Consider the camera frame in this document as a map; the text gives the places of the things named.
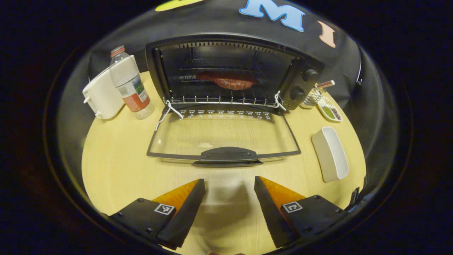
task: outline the green seasoning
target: green seasoning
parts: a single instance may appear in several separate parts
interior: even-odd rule
[[[332,119],[335,119],[335,115],[332,113],[329,107],[323,106],[323,110],[327,114],[327,116],[329,116]]]

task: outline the wire clip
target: wire clip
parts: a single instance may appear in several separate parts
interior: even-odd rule
[[[164,121],[165,117],[166,117],[167,114],[170,112],[170,110],[173,110],[175,113],[177,113],[177,114],[181,117],[181,119],[184,118],[184,116],[183,116],[181,113],[179,113],[175,108],[173,108],[173,107],[171,106],[171,103],[170,103],[169,100],[167,100],[165,103],[167,104],[167,106],[169,107],[169,109],[168,109],[167,112],[164,114],[164,116],[162,117],[162,119],[159,120],[159,122],[157,122],[156,129],[155,129],[154,131],[157,131],[157,128],[159,127],[159,124],[160,124],[162,121]]]
[[[280,100],[281,100],[282,103],[283,103],[283,99],[280,97],[280,91],[278,91],[277,94],[275,94],[274,98],[275,98],[275,103],[277,104],[276,106],[274,106],[274,108],[280,107],[280,108],[282,108],[284,111],[286,111],[286,108],[283,107],[283,105],[280,104],[280,102],[279,102],[279,98],[280,98]]]

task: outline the bottle cap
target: bottle cap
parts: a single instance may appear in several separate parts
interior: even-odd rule
[[[113,58],[115,55],[117,55],[117,54],[119,54],[119,53],[121,53],[123,51],[125,51],[124,45],[116,47],[110,52],[110,57]]]

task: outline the spice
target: spice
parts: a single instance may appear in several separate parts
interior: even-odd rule
[[[329,116],[332,119],[335,119],[335,116],[333,115],[333,113],[332,113],[332,111],[330,110],[329,107],[323,106],[323,110],[327,114],[327,116]]]
[[[330,108],[333,112],[333,114],[335,114],[335,116],[337,117],[338,120],[341,120],[341,117],[340,115],[338,114],[337,110],[335,108]]]

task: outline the plastic water bottle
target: plastic water bottle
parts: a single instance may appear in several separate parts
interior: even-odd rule
[[[154,106],[149,102],[135,61],[124,50],[122,45],[111,51],[110,76],[129,109],[137,119],[144,119],[153,113]]]

